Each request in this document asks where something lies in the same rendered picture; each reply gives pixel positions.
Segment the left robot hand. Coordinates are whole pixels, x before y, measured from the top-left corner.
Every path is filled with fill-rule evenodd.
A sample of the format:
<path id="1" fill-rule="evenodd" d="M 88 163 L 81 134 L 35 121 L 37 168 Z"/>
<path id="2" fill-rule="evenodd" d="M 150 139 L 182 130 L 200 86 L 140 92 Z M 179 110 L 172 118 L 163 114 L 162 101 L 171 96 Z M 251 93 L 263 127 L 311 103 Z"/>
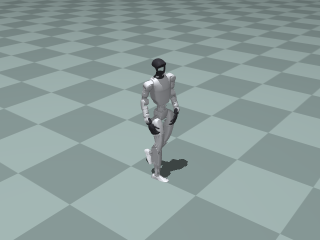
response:
<path id="1" fill-rule="evenodd" d="M 173 113 L 174 113 L 173 119 L 170 121 L 172 123 L 170 123 L 169 125 L 173 125 L 176 122 L 176 119 L 177 119 L 178 114 L 179 114 L 178 109 L 175 108 Z"/>

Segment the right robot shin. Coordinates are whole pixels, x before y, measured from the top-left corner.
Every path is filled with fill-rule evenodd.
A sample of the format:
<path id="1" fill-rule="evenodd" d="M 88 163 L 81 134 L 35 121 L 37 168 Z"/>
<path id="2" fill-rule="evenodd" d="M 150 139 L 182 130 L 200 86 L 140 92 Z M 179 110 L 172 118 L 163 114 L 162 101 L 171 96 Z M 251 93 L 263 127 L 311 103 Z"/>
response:
<path id="1" fill-rule="evenodd" d="M 161 164 L 162 164 L 162 149 L 160 150 L 160 153 L 159 153 L 157 148 L 153 147 L 151 149 L 151 152 L 152 152 L 151 157 L 152 157 L 152 163 L 154 165 L 155 176 L 159 177 Z"/>

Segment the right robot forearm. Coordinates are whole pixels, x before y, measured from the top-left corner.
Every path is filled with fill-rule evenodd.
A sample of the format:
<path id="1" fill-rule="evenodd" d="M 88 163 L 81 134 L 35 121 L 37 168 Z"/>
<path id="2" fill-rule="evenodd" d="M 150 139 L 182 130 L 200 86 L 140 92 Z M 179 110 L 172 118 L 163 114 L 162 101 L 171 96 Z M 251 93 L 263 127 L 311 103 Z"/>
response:
<path id="1" fill-rule="evenodd" d="M 144 101 L 143 100 L 140 101 L 140 104 L 141 104 L 141 110 L 142 110 L 142 113 L 143 113 L 144 121 L 148 124 L 149 123 L 148 118 L 150 118 L 149 111 L 148 111 L 148 106 L 144 106 Z"/>

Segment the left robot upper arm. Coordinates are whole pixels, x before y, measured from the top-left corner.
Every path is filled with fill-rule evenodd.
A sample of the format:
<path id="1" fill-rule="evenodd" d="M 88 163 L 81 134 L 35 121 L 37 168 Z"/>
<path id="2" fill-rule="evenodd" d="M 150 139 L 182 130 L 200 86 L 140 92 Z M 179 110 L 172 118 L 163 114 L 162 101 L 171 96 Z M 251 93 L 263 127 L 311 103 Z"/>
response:
<path id="1" fill-rule="evenodd" d="M 176 76 L 173 75 L 172 73 L 167 73 L 167 74 L 170 76 L 170 79 L 171 79 L 170 96 L 174 96 L 176 94 L 174 90 Z"/>

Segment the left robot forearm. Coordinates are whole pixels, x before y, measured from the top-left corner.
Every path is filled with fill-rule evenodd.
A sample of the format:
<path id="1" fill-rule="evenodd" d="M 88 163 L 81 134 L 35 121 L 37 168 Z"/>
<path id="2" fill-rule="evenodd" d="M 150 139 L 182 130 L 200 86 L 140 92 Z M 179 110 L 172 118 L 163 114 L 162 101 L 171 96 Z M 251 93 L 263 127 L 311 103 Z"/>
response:
<path id="1" fill-rule="evenodd" d="M 177 112 L 179 112 L 180 108 L 178 107 L 179 105 L 178 105 L 178 102 L 177 102 L 176 94 L 171 96 L 170 100 L 171 100 L 171 103 L 172 103 L 172 106 L 173 106 L 173 110 L 175 110 L 175 108 L 177 108 L 178 109 Z"/>

